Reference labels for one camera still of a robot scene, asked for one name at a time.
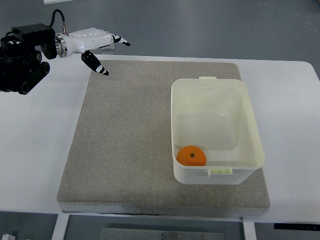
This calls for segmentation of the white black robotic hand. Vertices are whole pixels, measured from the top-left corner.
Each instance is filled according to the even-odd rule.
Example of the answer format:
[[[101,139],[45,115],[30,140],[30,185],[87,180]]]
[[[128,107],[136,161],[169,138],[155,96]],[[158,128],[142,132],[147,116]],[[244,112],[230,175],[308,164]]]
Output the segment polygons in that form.
[[[116,43],[126,46],[131,45],[127,40],[117,34],[94,27],[72,32],[68,36],[64,36],[63,39],[66,43],[66,47],[63,49],[67,57],[74,53],[81,53],[81,60],[87,67],[105,76],[109,75],[109,72],[91,51]]]

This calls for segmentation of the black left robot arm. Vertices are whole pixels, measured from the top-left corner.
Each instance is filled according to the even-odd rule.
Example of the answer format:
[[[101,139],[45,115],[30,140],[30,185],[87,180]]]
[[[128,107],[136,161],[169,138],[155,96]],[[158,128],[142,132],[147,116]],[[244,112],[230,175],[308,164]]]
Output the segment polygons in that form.
[[[12,27],[0,39],[0,90],[28,94],[48,73],[50,65],[42,55],[52,60],[67,55],[67,45],[52,26],[56,13],[62,19],[65,34],[66,21],[61,10],[55,9],[49,25],[42,23]]]

